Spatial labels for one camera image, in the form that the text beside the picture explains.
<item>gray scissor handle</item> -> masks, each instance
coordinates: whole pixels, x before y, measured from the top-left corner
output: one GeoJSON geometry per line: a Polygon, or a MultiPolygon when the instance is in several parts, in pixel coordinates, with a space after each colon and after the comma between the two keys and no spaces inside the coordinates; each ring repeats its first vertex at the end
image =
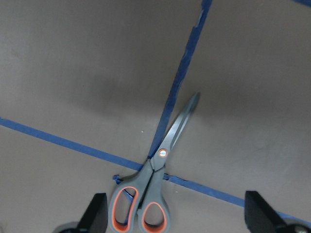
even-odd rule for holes
{"type": "Polygon", "coordinates": [[[153,169],[152,169],[150,160],[148,159],[144,167],[137,174],[137,176],[123,181],[114,190],[112,197],[111,197],[109,210],[108,210],[109,226],[114,232],[116,233],[132,232],[133,227],[134,227],[134,218],[137,212],[137,208],[144,194],[146,186],[148,185],[150,177],[152,176],[152,172],[153,172],[153,169]],[[127,224],[124,224],[116,220],[116,205],[123,190],[127,188],[134,189],[135,195],[134,195],[133,202],[129,209],[127,224]]]}
{"type": "Polygon", "coordinates": [[[162,182],[165,168],[156,171],[149,183],[142,206],[138,209],[138,225],[143,233],[167,233],[171,225],[169,208],[162,196],[162,182]],[[153,226],[145,221],[145,215],[151,205],[157,205],[163,214],[163,222],[153,226]]]}

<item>gray surface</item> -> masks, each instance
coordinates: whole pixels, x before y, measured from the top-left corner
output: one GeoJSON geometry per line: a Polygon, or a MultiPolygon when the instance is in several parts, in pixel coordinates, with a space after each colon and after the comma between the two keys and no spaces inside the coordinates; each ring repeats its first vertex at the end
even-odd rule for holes
{"type": "MultiPolygon", "coordinates": [[[[0,116],[143,163],[199,4],[1,1],[0,116]]],[[[310,22],[290,0],[214,1],[174,111],[201,92],[170,174],[256,189],[311,220],[310,22]]],[[[0,149],[5,233],[78,221],[112,175],[133,173],[4,127],[0,149]]],[[[240,207],[169,182],[163,196],[172,233],[248,232],[240,207]]]]}

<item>scissor blade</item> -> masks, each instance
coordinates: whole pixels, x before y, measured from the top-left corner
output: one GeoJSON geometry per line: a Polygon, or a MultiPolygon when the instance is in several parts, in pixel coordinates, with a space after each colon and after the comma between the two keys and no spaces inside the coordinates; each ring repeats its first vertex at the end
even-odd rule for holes
{"type": "Polygon", "coordinates": [[[196,93],[189,100],[188,104],[184,107],[182,112],[178,115],[173,125],[171,126],[170,130],[164,137],[161,145],[159,146],[158,150],[156,151],[153,158],[151,159],[151,164],[154,170],[159,170],[164,166],[168,154],[171,152],[174,145],[176,144],[191,113],[195,109],[199,101],[199,98],[200,98],[200,93],[196,93]]]}

